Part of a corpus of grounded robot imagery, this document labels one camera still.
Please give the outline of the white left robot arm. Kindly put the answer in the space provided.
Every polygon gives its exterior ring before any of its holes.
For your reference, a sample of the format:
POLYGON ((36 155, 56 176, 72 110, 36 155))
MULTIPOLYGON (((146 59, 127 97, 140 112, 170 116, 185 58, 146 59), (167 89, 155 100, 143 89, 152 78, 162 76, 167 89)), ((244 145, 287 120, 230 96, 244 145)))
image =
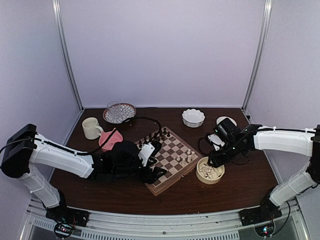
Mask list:
POLYGON ((110 183, 138 176, 143 183, 153 184, 167 173, 166 169, 154 165, 155 154, 161 146, 159 141, 137 147, 131 141, 122 140, 102 154, 95 150, 83 152, 52 142, 37 133, 35 125, 27 124, 1 148, 0 169, 6 176, 22 181, 47 210, 51 210, 61 222, 67 222, 72 218, 72 211, 66 207, 63 193, 48 183, 36 164, 95 182, 110 183))

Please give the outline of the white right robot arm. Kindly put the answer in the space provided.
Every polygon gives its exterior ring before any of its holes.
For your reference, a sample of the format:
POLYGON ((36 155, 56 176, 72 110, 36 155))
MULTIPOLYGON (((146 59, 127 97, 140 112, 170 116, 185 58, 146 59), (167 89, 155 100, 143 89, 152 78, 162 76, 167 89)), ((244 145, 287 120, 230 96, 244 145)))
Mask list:
POLYGON ((259 220, 268 220, 276 208, 293 197, 320 183, 320 128, 289 129, 249 124, 240 129, 228 117, 223 117, 213 129, 222 144, 211 151, 208 164, 218 168, 231 162, 237 155, 249 151, 263 151, 271 160, 275 157, 298 157, 305 161, 300 169, 286 181, 272 188, 256 210, 259 220))

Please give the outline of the wooden chess board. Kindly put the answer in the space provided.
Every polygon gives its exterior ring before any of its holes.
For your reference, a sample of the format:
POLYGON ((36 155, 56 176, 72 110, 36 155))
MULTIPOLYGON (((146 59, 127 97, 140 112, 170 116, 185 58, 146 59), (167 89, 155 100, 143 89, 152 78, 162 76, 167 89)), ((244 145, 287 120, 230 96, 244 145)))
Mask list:
POLYGON ((146 184, 147 188, 154 196, 163 193, 182 177, 187 175, 196 166, 202 155, 190 146, 185 140, 178 136, 175 132, 167 127, 162 128, 162 132, 166 133, 163 139, 159 142, 162 144, 161 149, 155 155, 156 163, 151 167, 159 167, 167 170, 166 174, 161 176, 153 184, 146 184), (188 149, 195 152, 194 158, 188 162, 188 149), (180 162, 176 161, 177 156, 180 156, 180 162), (181 164, 182 158, 185 158, 186 164, 181 164))

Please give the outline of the pink cat ear bowl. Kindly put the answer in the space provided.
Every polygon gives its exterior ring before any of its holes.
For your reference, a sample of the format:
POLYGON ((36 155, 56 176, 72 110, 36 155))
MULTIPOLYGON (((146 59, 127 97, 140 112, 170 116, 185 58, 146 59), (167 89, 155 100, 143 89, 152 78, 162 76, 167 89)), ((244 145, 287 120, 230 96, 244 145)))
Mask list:
POLYGON ((116 130, 115 133, 111 136, 111 138, 105 144, 103 144, 106 141, 106 139, 111 135, 111 133, 112 131, 108 131, 108 132, 103 131, 100 134, 98 143, 99 143, 99 146, 102 147, 101 150, 103 152, 112 150, 113 146, 116 143, 123 141, 123 136, 118 130, 116 130))

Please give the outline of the white ribbed mug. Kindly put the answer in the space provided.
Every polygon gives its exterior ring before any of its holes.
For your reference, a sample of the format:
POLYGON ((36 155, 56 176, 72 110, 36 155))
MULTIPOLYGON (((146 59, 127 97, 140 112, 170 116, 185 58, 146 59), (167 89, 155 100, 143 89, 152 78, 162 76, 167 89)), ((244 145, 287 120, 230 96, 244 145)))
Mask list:
POLYGON ((82 129, 84 136, 88 140, 95 140, 99 138, 104 131, 100 126, 98 119, 95 117, 88 117, 82 122, 82 129))

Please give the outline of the cream cat ear bowl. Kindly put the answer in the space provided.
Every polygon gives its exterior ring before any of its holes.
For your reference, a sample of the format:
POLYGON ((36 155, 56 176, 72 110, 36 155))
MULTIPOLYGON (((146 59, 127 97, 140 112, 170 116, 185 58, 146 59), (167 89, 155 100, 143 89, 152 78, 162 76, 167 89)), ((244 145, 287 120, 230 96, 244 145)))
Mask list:
POLYGON ((208 157, 201 158, 196 165, 196 176, 204 184, 213 185, 218 183, 225 174, 225 166, 217 168, 208 164, 208 157))

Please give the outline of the white scalloped bowl black rim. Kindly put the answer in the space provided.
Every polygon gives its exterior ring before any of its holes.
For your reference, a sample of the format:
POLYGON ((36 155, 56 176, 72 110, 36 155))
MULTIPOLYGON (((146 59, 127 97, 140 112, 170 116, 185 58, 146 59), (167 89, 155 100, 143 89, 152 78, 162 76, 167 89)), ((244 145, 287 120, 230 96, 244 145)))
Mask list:
POLYGON ((205 121, 205 114, 197 109, 187 109, 182 113, 182 121, 189 128, 198 128, 205 121))

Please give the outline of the patterned ceramic plate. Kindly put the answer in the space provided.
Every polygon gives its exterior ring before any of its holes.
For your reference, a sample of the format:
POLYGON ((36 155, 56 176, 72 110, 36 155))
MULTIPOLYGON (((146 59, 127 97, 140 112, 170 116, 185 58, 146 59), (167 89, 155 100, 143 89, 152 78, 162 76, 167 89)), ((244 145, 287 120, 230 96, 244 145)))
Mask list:
POLYGON ((124 120, 136 115, 136 108, 129 103, 112 101, 107 105, 102 117, 110 124, 121 124, 124 120))

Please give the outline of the clear drinking glass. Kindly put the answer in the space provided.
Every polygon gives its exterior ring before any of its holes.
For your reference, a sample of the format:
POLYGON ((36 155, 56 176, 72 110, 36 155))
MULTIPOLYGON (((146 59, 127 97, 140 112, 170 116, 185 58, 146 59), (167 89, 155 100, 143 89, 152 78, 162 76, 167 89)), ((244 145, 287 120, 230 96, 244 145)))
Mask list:
POLYGON ((122 117, 121 103, 119 101, 110 101, 107 104, 108 118, 112 121, 118 121, 122 117))

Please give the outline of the aluminium front rail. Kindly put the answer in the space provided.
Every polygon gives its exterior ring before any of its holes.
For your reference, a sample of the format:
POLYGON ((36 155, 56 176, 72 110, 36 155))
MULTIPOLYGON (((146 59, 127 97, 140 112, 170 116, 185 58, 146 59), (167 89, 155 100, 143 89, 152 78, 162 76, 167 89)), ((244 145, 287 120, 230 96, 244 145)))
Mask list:
MULTIPOLYGON (((135 215, 88 211, 85 227, 76 226, 66 240, 310 240, 302 211, 297 200, 289 207, 281 206, 282 216, 273 222, 244 226, 239 211, 180 215, 135 215), (272 237, 261 237, 262 225, 275 225, 272 237)), ((32 197, 24 215, 18 240, 59 240, 54 234, 56 222, 46 218, 46 211, 32 197)))

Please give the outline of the aluminium frame post right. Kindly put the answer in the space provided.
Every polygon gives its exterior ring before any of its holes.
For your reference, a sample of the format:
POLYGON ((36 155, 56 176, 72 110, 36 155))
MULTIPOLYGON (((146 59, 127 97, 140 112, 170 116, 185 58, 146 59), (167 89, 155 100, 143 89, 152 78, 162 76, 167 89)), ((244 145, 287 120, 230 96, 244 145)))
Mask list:
POLYGON ((256 54, 253 62, 252 71, 250 74, 249 84, 247 87, 247 91, 244 97, 244 101, 241 107, 241 110, 246 113, 248 111, 250 99, 252 97, 254 86, 256 83, 256 80, 258 78, 260 66, 262 63, 263 53, 266 46, 266 42, 268 39, 269 34, 269 28, 270 28, 270 22, 272 17, 272 6, 273 1, 272 0, 265 0, 264 1, 264 9, 263 9, 263 15, 262 15, 262 21, 261 21, 261 27, 260 27, 260 34, 258 39, 258 45, 256 49, 256 54))

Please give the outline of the aluminium frame post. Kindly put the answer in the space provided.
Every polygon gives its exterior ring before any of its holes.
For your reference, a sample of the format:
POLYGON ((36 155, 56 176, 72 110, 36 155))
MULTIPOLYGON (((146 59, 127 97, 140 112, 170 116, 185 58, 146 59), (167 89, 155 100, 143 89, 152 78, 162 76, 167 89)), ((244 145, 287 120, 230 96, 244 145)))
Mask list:
POLYGON ((241 107, 241 110, 246 113, 248 111, 250 99, 252 97, 254 86, 256 83, 256 80, 258 78, 260 66, 262 63, 263 53, 266 46, 266 42, 268 39, 269 34, 269 28, 270 28, 270 22, 272 17, 272 6, 273 1, 272 0, 265 0, 264 1, 264 9, 263 9, 263 15, 262 15, 262 21, 261 21, 261 27, 260 27, 260 34, 258 39, 258 45, 256 49, 256 54, 253 62, 252 71, 250 74, 249 84, 247 87, 247 91, 244 97, 244 101, 241 107))
POLYGON ((64 31, 60 1, 53 0, 52 7, 53 7, 53 14, 54 14, 56 26, 57 26, 59 41, 60 41, 60 45, 61 45, 62 57, 63 57, 63 62, 64 62, 66 74, 67 74, 68 81, 71 86, 71 91, 73 93, 77 107, 78 107, 79 111, 82 112, 84 110, 84 107, 83 107, 83 104, 82 104, 82 101, 80 98, 79 90, 78 90, 76 80, 74 77, 74 73, 73 73, 73 69, 72 69, 71 59, 70 59, 68 46, 67 46, 67 40, 66 40, 66 36, 65 36, 65 31, 64 31))

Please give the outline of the aluminium frame post left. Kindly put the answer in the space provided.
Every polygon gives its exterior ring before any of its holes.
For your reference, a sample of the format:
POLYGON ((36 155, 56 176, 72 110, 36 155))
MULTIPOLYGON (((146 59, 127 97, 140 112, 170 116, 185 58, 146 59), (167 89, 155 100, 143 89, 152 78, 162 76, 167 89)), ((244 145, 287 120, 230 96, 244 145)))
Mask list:
POLYGON ((70 59, 68 46, 67 46, 67 40, 66 40, 66 36, 65 36, 65 31, 64 31, 60 1, 53 0, 52 7, 53 7, 53 14, 54 14, 56 26, 57 26, 59 41, 60 41, 60 45, 61 45, 62 57, 63 57, 63 62, 64 62, 66 74, 67 74, 68 81, 71 86, 71 91, 73 93, 77 107, 78 107, 79 111, 82 112, 84 110, 84 107, 83 107, 83 104, 82 104, 82 101, 80 98, 79 90, 78 90, 76 80, 74 77, 74 73, 73 73, 73 69, 72 69, 71 59, 70 59))

